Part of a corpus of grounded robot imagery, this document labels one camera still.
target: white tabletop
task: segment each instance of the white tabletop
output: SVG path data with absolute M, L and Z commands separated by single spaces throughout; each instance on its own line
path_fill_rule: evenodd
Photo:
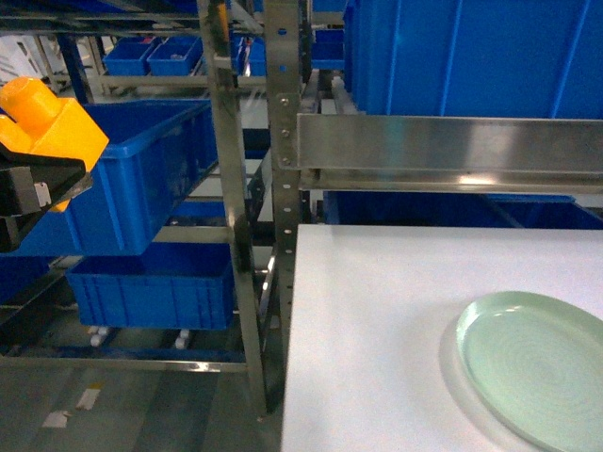
M 603 318 L 603 233 L 301 226 L 283 451 L 537 450 L 454 358 L 458 315 L 503 290 Z

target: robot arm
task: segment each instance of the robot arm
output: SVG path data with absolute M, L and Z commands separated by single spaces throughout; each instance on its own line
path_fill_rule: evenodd
M 48 210 L 64 212 L 91 187 L 108 138 L 75 99 L 40 80 L 9 82 L 0 106 L 16 120 L 0 116 L 0 252 L 9 252 Z

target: large blue container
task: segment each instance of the large blue container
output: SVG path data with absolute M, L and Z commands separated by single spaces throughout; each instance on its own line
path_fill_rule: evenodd
M 327 224 L 510 228 L 500 209 L 482 195 L 327 191 Z
M 346 7 L 348 0 L 313 0 L 312 10 L 315 12 L 340 12 Z
M 226 244 L 153 243 L 138 257 L 91 257 L 67 280 L 85 325 L 224 330 L 233 319 Z
M 47 213 L 17 255 L 141 254 L 217 158 L 208 101 L 86 105 L 110 141 L 93 187 Z
M 603 219 L 567 196 L 488 195 L 525 228 L 602 230 Z
M 261 38 L 256 38 L 251 46 L 249 65 L 252 76 L 266 76 L 266 44 Z
M 43 257 L 0 257 L 0 304 L 48 271 L 48 260 Z
M 316 30 L 314 32 L 314 42 L 338 42 L 343 44 L 345 39 L 343 29 Z
M 147 61 L 153 75 L 189 75 L 203 51 L 199 38 L 173 37 L 154 49 Z
M 350 0 L 347 86 L 369 114 L 602 119 L 602 23 L 603 0 Z
M 312 68 L 343 71 L 343 42 L 315 42 L 312 44 Z
M 110 75 L 146 75 L 149 72 L 147 58 L 160 42 L 159 38 L 120 40 L 103 58 L 106 70 Z

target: white paper scrap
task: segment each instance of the white paper scrap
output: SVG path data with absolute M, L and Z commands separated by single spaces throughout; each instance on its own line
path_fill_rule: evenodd
M 67 419 L 70 416 L 69 412 L 50 412 L 41 426 L 43 428 L 66 428 Z
M 94 403 L 96 402 L 96 399 L 98 398 L 99 394 L 101 394 L 100 389 L 88 388 L 80 397 L 79 402 L 77 402 L 77 405 L 75 405 L 75 409 L 90 411 L 94 406 Z

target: light green ceramic plate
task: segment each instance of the light green ceramic plate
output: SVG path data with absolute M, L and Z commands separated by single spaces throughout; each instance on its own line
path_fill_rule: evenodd
M 469 380 L 508 428 L 549 451 L 603 451 L 603 321 L 500 292 L 471 303 L 456 334 Z

